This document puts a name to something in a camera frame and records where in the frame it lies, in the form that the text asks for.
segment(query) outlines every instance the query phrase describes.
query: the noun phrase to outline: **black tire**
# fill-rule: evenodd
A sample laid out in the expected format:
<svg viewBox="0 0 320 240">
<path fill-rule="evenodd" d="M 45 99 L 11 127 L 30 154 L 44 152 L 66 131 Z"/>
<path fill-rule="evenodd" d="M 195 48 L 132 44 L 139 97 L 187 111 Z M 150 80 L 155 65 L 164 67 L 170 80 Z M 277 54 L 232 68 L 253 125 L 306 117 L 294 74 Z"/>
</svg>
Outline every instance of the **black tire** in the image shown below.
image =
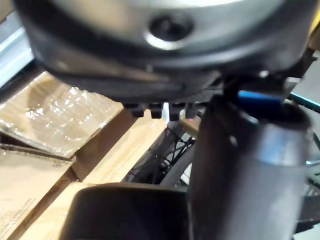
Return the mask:
<svg viewBox="0 0 320 240">
<path fill-rule="evenodd" d="M 195 144 L 192 145 L 186 153 L 184 153 L 179 160 L 173 165 L 170 171 L 165 175 L 161 181 L 161 186 L 173 187 L 177 184 L 182 174 L 185 172 L 187 167 L 192 163 L 195 153 Z"/>
</svg>

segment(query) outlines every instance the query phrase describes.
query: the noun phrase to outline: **plastic wrap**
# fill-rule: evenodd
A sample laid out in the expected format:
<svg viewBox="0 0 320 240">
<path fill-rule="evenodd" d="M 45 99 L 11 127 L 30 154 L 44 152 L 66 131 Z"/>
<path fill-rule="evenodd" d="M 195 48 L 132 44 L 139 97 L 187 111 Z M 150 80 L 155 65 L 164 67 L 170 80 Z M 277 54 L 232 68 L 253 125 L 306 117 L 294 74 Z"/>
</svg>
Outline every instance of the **plastic wrap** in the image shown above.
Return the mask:
<svg viewBox="0 0 320 240">
<path fill-rule="evenodd" d="M 0 145 L 0 240 L 8 239 L 72 162 Z"/>
<path fill-rule="evenodd" d="M 83 182 L 88 184 L 121 182 L 166 126 L 163 118 L 152 119 L 150 111 L 146 110 L 144 117 L 137 119 Z"/>
<path fill-rule="evenodd" d="M 70 158 L 122 109 L 121 103 L 43 72 L 0 106 L 0 131 Z"/>
</svg>

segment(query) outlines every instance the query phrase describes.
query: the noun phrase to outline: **brown box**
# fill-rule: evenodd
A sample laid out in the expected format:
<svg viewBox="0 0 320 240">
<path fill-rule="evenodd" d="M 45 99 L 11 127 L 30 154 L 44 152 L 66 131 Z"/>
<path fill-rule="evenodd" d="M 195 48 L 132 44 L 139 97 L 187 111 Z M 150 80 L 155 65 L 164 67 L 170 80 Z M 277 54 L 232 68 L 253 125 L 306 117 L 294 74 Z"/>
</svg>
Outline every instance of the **brown box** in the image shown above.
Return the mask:
<svg viewBox="0 0 320 240">
<path fill-rule="evenodd" d="M 199 127 L 201 123 L 201 118 L 195 116 L 195 118 L 187 119 L 185 114 L 182 114 L 179 119 L 180 124 L 183 126 L 183 129 L 190 134 L 192 137 L 196 138 L 199 132 Z"/>
<path fill-rule="evenodd" d="M 38 150 L 0 145 L 0 240 L 26 229 L 41 199 L 68 182 L 71 164 Z"/>
<path fill-rule="evenodd" d="M 84 182 L 70 184 L 24 233 L 14 237 L 57 240 L 75 194 L 96 183 L 120 182 L 165 128 L 165 121 L 152 119 L 149 110 L 138 119 L 122 111 L 76 153 L 71 168 Z"/>
<path fill-rule="evenodd" d="M 0 132 L 70 158 L 122 109 L 121 103 L 43 72 L 0 106 Z"/>
<path fill-rule="evenodd" d="M 0 0 L 0 23 L 14 10 L 12 0 Z"/>
<path fill-rule="evenodd" d="M 20 240 L 58 240 L 76 193 L 91 186 L 93 185 L 82 182 L 71 183 L 27 229 Z"/>
<path fill-rule="evenodd" d="M 166 126 L 162 118 L 152 119 L 150 111 L 146 110 L 144 117 L 136 120 L 83 182 L 106 184 L 122 181 Z"/>
</svg>

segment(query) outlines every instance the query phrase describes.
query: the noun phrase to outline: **cardboard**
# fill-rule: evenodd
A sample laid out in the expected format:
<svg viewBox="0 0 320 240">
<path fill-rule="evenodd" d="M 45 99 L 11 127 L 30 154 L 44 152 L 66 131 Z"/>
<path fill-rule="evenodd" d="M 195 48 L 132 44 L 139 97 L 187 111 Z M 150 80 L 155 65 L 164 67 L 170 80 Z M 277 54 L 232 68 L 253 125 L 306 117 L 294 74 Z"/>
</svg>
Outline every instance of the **cardboard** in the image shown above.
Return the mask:
<svg viewBox="0 0 320 240">
<path fill-rule="evenodd" d="M 121 103 L 43 72 L 0 105 L 0 132 L 70 158 L 122 109 Z"/>
<path fill-rule="evenodd" d="M 71 183 L 28 228 L 20 240 L 58 240 L 75 195 L 91 186 L 93 184 Z"/>
<path fill-rule="evenodd" d="M 12 0 L 0 0 L 0 23 L 14 10 Z"/>
<path fill-rule="evenodd" d="M 40 151 L 0 145 L 0 240 L 7 240 L 72 162 Z"/>
<path fill-rule="evenodd" d="M 88 176 L 136 120 L 130 111 L 121 111 L 99 134 L 76 152 L 76 162 L 72 169 L 80 181 Z"/>
<path fill-rule="evenodd" d="M 187 119 L 185 118 L 185 114 L 182 114 L 179 122 L 188 134 L 194 138 L 197 137 L 201 123 L 201 118 L 199 116 L 195 116 L 195 118 L 192 119 Z"/>
<path fill-rule="evenodd" d="M 131 168 L 166 128 L 165 121 L 152 119 L 149 110 L 107 152 L 84 183 L 106 184 L 123 180 Z"/>
</svg>

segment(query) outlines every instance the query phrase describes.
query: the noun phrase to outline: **cardboard box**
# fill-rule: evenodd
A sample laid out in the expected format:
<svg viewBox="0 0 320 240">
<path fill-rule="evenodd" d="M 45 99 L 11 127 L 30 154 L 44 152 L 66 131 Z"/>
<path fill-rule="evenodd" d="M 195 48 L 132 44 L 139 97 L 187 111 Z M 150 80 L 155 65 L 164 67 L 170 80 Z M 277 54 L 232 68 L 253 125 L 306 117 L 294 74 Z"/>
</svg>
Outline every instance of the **cardboard box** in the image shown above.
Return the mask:
<svg viewBox="0 0 320 240">
<path fill-rule="evenodd" d="M 12 0 L 0 0 L 0 23 L 14 10 Z"/>
<path fill-rule="evenodd" d="M 136 120 L 137 118 L 133 117 L 130 111 L 121 111 L 99 134 L 76 152 L 76 162 L 72 165 L 72 169 L 80 181 L 83 181 L 95 166 L 104 159 L 105 155 L 132 127 Z"/>
<path fill-rule="evenodd" d="M 71 164 L 41 151 L 0 145 L 0 240 L 28 227 L 41 199 L 66 185 Z"/>
<path fill-rule="evenodd" d="M 96 183 L 120 182 L 166 128 L 165 121 L 152 119 L 149 110 L 144 116 L 136 119 L 129 112 L 122 111 L 81 148 L 72 169 L 84 181 L 70 184 L 24 233 L 20 233 L 19 239 L 57 240 L 79 190 Z M 119 128 L 124 134 L 116 131 Z M 96 167 L 87 176 L 95 164 Z"/>
<path fill-rule="evenodd" d="M 58 240 L 75 195 L 91 186 L 93 184 L 71 183 L 28 228 L 20 240 Z"/>
<path fill-rule="evenodd" d="M 123 180 L 131 168 L 167 127 L 165 121 L 152 119 L 149 110 L 107 152 L 84 183 L 106 184 Z"/>
<path fill-rule="evenodd" d="M 0 106 L 0 132 L 70 158 L 122 109 L 121 103 L 43 72 Z"/>
<path fill-rule="evenodd" d="M 201 118 L 199 116 L 195 116 L 195 118 L 192 119 L 187 119 L 185 118 L 185 114 L 182 114 L 180 116 L 179 122 L 189 135 L 194 138 L 197 137 L 201 123 Z"/>
</svg>

